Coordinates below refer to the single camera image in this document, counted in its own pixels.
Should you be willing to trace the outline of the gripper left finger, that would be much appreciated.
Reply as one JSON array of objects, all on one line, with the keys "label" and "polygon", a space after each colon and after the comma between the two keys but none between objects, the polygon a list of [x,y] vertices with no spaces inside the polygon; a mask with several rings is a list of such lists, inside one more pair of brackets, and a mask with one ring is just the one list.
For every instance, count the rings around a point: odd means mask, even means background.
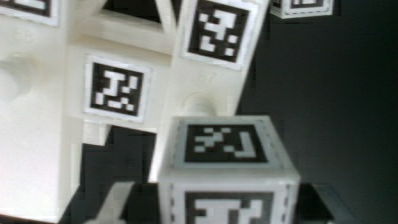
[{"label": "gripper left finger", "polygon": [[133,181],[114,183],[96,218],[91,219],[83,224],[126,224],[126,221],[121,218],[121,214],[128,202],[133,185]]}]

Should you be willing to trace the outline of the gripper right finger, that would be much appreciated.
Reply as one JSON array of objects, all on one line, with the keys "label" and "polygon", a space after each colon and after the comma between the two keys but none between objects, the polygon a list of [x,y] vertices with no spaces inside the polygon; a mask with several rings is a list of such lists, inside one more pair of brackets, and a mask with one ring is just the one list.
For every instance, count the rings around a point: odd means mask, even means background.
[{"label": "gripper right finger", "polygon": [[320,224],[364,224],[343,202],[334,187],[329,184],[314,184],[314,191],[327,211]]}]

